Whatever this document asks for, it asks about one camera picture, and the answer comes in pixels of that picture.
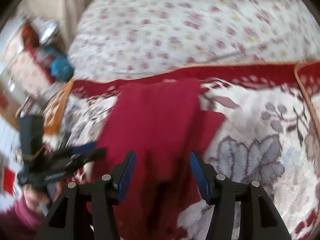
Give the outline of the maroon sleeve forearm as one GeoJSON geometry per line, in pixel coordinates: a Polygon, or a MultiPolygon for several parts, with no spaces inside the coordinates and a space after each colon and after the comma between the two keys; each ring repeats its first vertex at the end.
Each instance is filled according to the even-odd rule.
{"type": "Polygon", "coordinates": [[[6,211],[1,211],[1,239],[34,239],[44,222],[42,212],[29,209],[22,196],[6,211]]]}

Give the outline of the person's left hand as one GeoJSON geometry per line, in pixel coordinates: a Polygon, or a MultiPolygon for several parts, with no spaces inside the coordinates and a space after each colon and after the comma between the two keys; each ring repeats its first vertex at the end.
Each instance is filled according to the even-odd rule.
{"type": "Polygon", "coordinates": [[[55,183],[55,194],[53,197],[48,196],[46,193],[35,190],[31,185],[24,185],[22,190],[27,207],[30,210],[43,215],[43,208],[49,205],[50,202],[55,202],[57,200],[65,185],[66,183],[64,181],[55,183]]]}

